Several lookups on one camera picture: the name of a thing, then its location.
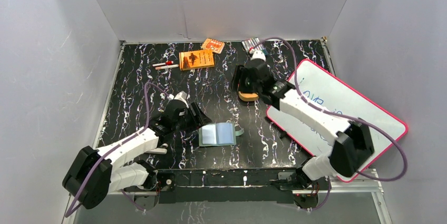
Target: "open notebook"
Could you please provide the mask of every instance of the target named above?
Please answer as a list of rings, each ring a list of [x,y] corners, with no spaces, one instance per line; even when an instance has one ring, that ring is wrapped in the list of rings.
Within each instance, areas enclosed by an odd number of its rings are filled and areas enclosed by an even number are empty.
[[[240,134],[240,131],[236,132],[233,123],[208,124],[199,129],[199,146],[236,145],[236,136]]]

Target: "red marker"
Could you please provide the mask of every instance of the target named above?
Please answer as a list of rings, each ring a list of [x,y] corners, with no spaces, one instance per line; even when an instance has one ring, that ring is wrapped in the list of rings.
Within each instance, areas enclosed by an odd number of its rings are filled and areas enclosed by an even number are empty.
[[[158,67],[158,66],[168,66],[168,65],[172,65],[174,62],[173,61],[167,61],[167,62],[164,62],[164,63],[158,63],[158,64],[154,64],[154,65],[152,65],[153,67]]]

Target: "robotic arm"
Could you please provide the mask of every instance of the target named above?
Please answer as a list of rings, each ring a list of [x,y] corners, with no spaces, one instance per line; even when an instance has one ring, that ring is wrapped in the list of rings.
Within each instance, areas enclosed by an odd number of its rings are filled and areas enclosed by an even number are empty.
[[[333,146],[330,152],[306,160],[291,181],[306,188],[325,176],[351,177],[374,153],[368,126],[311,108],[298,95],[294,85],[275,80],[265,60],[264,53],[255,50],[245,66],[237,66],[232,79],[233,90],[256,93],[264,103],[301,120]]]
[[[78,201],[86,209],[91,209],[109,192],[130,186],[152,188],[157,182],[155,168],[144,161],[123,166],[143,153],[166,154],[167,144],[163,144],[160,139],[180,130],[192,132],[211,122],[196,103],[187,104],[186,96],[184,92],[177,94],[169,101],[163,112],[151,118],[149,128],[144,131],[138,130],[139,135],[131,141],[128,141],[129,137],[132,137],[129,136],[96,150],[88,146],[81,149],[62,182],[63,187],[72,195],[76,195],[100,157],[117,145],[121,145],[93,171]]]

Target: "table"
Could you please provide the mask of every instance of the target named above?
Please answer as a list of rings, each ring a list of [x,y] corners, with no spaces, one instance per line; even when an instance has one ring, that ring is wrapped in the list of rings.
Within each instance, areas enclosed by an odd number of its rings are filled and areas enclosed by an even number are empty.
[[[298,61],[309,58],[329,71],[320,40],[292,41]],[[158,169],[238,169],[295,167],[309,155],[266,118],[267,105],[243,103],[230,87],[238,64],[248,56],[240,42],[226,42],[221,54],[215,54],[216,66],[193,71],[155,70],[151,65],[179,61],[179,52],[200,50],[202,43],[125,44],[113,86],[98,147],[133,134],[146,120],[143,86],[158,84],[168,93],[188,93],[188,102],[197,102],[213,122],[231,121],[245,133],[237,145],[199,147],[197,132],[174,134],[166,155],[143,154],[137,159]],[[282,42],[267,42],[267,63],[277,79],[287,79],[294,70],[291,52]],[[163,109],[166,97],[149,90],[151,112]]]

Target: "orange book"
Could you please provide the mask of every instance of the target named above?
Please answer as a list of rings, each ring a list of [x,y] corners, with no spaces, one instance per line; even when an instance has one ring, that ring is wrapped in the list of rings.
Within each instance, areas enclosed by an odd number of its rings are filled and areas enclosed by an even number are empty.
[[[180,70],[193,70],[214,67],[214,55],[211,50],[180,52]]]

